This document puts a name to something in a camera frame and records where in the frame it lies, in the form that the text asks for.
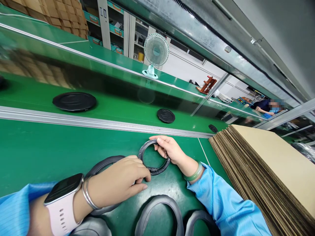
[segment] green bracelet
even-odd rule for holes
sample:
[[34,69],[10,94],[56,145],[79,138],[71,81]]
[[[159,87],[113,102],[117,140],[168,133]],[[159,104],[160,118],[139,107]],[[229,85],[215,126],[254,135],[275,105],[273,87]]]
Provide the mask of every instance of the green bracelet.
[[198,169],[196,170],[196,172],[192,175],[192,176],[184,176],[185,180],[191,182],[191,181],[194,181],[196,178],[199,177],[200,173],[201,173],[201,170],[202,170],[202,164],[200,161],[198,161]]

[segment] storage bin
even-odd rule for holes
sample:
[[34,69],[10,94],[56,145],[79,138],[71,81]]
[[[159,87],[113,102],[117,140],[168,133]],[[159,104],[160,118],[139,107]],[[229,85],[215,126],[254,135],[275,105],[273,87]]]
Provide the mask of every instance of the storage bin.
[[113,9],[115,9],[116,11],[121,12],[122,14],[124,13],[124,10],[123,10],[123,9],[121,9],[119,6],[117,6],[117,5],[113,4],[113,3],[111,3],[110,1],[107,1],[107,5],[108,5],[109,7],[111,7],[111,8],[113,8]]
[[124,54],[124,51],[118,45],[116,45],[114,43],[111,43],[111,48],[112,48],[112,51],[115,51],[115,52],[122,54],[122,55]]
[[124,37],[124,31],[122,29],[115,27],[112,24],[109,24],[109,31],[113,32],[114,34],[116,34],[118,36]]
[[91,37],[91,36],[89,36],[89,35],[88,35],[88,40],[89,40],[90,42],[92,42],[92,43],[95,43],[95,44],[97,44],[97,45],[103,46],[103,42],[102,42],[101,40],[98,40],[98,39],[96,39],[96,38],[94,38],[94,37]]
[[96,16],[94,16],[94,15],[88,13],[87,11],[83,11],[83,12],[84,12],[85,19],[86,19],[87,21],[93,22],[93,23],[95,23],[95,24],[101,26],[98,17],[96,17]]

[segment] electric fan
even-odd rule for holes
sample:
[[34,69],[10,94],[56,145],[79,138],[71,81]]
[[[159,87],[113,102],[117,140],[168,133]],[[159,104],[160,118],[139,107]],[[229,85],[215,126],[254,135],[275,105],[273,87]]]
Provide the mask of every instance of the electric fan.
[[150,34],[144,42],[144,55],[150,65],[142,73],[150,78],[157,79],[158,76],[154,73],[153,66],[163,65],[167,61],[169,53],[170,49],[166,39],[158,33]]

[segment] person's right hand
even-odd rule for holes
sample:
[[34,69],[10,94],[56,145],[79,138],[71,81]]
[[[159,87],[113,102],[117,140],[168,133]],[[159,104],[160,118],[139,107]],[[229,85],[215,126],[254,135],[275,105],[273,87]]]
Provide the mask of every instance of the person's right hand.
[[187,157],[172,137],[165,135],[155,135],[149,139],[157,139],[158,145],[154,145],[155,151],[158,151],[159,154],[165,159],[167,153],[173,164],[177,165],[179,162],[181,162],[181,160],[184,160]]
[[88,192],[98,207],[120,203],[145,190],[143,178],[151,181],[151,173],[137,156],[127,156],[103,172],[91,177]]

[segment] silver bangle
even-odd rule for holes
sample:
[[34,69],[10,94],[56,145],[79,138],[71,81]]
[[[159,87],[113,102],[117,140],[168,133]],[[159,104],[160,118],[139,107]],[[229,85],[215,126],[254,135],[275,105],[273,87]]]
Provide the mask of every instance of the silver bangle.
[[94,210],[100,210],[101,208],[97,207],[93,202],[92,199],[89,196],[88,187],[89,187],[89,180],[90,177],[86,179],[86,189],[84,190],[84,182],[82,184],[82,192],[85,200],[88,202],[88,204],[94,209]]

